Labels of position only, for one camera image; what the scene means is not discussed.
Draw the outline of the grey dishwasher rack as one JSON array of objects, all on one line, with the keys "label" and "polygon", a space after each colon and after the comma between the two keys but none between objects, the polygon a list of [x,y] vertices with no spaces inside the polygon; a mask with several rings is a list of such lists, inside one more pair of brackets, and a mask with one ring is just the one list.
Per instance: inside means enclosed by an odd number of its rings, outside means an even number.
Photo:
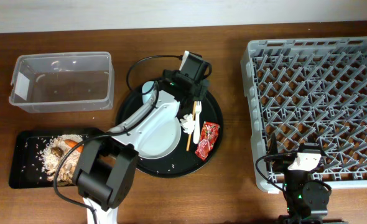
[{"label": "grey dishwasher rack", "polygon": [[367,188],[367,37],[252,40],[241,59],[257,187],[276,194],[284,176],[261,160],[315,139],[325,151],[312,174],[334,189]]}]

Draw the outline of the orange carrot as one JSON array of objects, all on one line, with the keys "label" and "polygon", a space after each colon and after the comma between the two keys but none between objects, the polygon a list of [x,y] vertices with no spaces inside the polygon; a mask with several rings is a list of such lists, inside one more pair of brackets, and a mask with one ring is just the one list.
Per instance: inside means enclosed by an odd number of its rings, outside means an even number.
[{"label": "orange carrot", "polygon": [[[65,144],[68,145],[69,147],[75,147],[78,143],[76,141],[70,140],[70,139],[66,139],[64,140]],[[83,146],[79,146],[76,148],[76,150],[81,153],[83,150]]]}]

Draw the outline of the rectangular black tray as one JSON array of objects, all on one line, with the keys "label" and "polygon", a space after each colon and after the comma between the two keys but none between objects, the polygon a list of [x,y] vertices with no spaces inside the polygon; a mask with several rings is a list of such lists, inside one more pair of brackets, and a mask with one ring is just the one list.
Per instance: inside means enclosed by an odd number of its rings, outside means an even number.
[{"label": "rectangular black tray", "polygon": [[9,186],[12,189],[53,186],[47,180],[40,152],[50,145],[51,140],[64,134],[76,134],[86,139],[101,133],[102,130],[98,128],[34,129],[19,133],[12,158]]}]

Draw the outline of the crumpled white tissue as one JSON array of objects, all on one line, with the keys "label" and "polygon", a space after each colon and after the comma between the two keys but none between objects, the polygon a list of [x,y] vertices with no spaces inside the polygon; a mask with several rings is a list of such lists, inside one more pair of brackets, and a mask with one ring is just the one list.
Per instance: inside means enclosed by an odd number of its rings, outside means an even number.
[{"label": "crumpled white tissue", "polygon": [[190,133],[190,128],[192,127],[192,114],[186,114],[183,118],[180,119],[180,125],[183,128],[183,131],[187,134]]}]

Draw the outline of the wooden chopstick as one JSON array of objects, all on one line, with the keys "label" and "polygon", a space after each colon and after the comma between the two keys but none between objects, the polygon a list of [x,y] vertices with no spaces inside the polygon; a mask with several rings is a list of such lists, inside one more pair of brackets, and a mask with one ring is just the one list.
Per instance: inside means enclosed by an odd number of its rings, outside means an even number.
[{"label": "wooden chopstick", "polygon": [[192,110],[192,127],[190,128],[190,133],[188,135],[188,139],[187,139],[187,147],[186,147],[186,151],[189,151],[190,149],[190,141],[191,141],[191,138],[192,138],[192,133],[194,131],[194,128],[195,128],[195,109],[196,109],[196,106],[197,106],[197,101],[194,101],[193,102],[193,110]]}]

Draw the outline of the white plastic fork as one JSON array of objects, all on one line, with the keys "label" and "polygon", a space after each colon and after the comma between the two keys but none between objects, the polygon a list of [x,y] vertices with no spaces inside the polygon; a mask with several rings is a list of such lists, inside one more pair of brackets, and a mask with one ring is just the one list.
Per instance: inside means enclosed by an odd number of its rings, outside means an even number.
[{"label": "white plastic fork", "polygon": [[195,102],[195,126],[193,130],[193,143],[198,144],[200,140],[200,113],[202,112],[202,102],[196,101]]}]

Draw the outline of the grey round plate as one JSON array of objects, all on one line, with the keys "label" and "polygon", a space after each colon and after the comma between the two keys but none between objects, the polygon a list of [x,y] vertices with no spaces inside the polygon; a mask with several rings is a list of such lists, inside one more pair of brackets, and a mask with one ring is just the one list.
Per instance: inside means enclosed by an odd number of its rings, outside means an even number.
[{"label": "grey round plate", "polygon": [[180,122],[177,118],[174,118],[157,128],[139,146],[139,156],[145,159],[160,159],[165,157],[177,147],[180,137]]}]

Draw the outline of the clear plastic bin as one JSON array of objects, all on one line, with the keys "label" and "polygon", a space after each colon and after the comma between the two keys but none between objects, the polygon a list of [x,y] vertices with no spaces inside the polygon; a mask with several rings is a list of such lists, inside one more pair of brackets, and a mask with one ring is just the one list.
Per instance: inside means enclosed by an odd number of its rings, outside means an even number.
[{"label": "clear plastic bin", "polygon": [[114,68],[108,52],[18,57],[9,103],[28,113],[110,110]]}]

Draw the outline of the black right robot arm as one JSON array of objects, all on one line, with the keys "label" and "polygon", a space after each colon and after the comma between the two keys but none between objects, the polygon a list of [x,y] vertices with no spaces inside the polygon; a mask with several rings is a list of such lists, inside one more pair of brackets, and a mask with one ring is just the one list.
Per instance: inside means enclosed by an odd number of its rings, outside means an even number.
[{"label": "black right robot arm", "polygon": [[268,162],[276,172],[284,174],[282,192],[287,204],[287,215],[278,218],[279,223],[323,223],[332,188],[321,180],[313,180],[313,174],[326,156],[321,145],[314,140],[303,142],[298,150],[279,153],[273,134],[267,151]]}]

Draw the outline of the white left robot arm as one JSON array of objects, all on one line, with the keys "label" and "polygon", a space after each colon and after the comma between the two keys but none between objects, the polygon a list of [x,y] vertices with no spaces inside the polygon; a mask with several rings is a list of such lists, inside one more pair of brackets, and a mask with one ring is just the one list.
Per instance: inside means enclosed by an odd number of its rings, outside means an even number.
[{"label": "white left robot arm", "polygon": [[200,140],[200,107],[208,92],[212,66],[186,51],[177,70],[165,70],[146,91],[150,98],[128,119],[77,145],[83,150],[72,182],[83,197],[88,223],[116,223],[118,207],[131,189],[139,152],[151,137],[165,139],[163,127],[184,103],[193,103],[192,141]]}]

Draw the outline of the red snack wrapper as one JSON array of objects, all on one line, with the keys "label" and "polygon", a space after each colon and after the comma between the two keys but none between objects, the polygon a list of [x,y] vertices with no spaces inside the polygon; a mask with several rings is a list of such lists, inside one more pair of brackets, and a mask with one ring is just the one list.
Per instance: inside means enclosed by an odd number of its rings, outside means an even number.
[{"label": "red snack wrapper", "polygon": [[220,125],[205,121],[200,133],[200,140],[195,154],[203,161],[206,160],[218,139]]}]

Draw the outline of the round black tray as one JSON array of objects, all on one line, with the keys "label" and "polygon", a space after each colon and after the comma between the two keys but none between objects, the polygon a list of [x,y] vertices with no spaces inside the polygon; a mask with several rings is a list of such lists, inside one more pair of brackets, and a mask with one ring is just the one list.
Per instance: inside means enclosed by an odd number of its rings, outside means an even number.
[{"label": "round black tray", "polygon": [[195,154],[197,146],[194,144],[190,145],[188,151],[186,150],[188,134],[185,134],[182,128],[175,127],[174,130],[179,130],[180,134],[174,139],[172,152],[160,159],[146,159],[141,156],[137,162],[137,168],[160,178],[181,177],[201,169],[217,152],[223,139],[223,115],[218,102],[210,92],[202,101],[200,121],[216,123],[220,126],[213,149],[206,159],[201,159]]}]

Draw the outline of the rice and nutshell pile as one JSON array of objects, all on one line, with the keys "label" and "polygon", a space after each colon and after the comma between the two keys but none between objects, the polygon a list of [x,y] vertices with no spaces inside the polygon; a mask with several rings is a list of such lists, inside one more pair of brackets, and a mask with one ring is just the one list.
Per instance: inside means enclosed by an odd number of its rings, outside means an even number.
[{"label": "rice and nutshell pile", "polygon": [[[46,171],[47,180],[53,183],[54,178],[57,178],[59,186],[72,185],[73,173],[77,166],[78,159],[81,156],[81,153],[75,150],[63,163],[63,166],[61,167],[59,173],[58,174],[55,173],[57,167],[61,163],[62,158],[72,148],[65,144],[64,140],[66,139],[76,141],[77,143],[84,140],[84,138],[76,134],[64,134],[51,140],[50,145],[40,152],[40,159],[42,160],[43,168]],[[59,147],[60,149],[63,149],[64,151],[63,157],[58,158],[57,156],[52,154],[51,153],[52,147]]]}]

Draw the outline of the light blue cup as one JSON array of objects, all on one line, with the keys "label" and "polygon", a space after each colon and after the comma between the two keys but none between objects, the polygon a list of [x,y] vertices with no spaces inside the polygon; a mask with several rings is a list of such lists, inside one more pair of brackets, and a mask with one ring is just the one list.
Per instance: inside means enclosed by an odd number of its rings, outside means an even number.
[{"label": "light blue cup", "polygon": [[148,81],[142,85],[142,102],[146,104],[154,94],[155,81]]}]

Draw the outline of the brown pine cone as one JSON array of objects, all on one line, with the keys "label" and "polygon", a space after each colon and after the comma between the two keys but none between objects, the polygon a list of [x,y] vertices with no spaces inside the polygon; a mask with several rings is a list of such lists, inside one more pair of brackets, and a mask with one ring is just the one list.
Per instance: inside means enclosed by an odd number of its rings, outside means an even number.
[{"label": "brown pine cone", "polygon": [[58,158],[61,158],[64,155],[63,149],[60,149],[59,147],[52,147],[51,153],[57,156]]}]

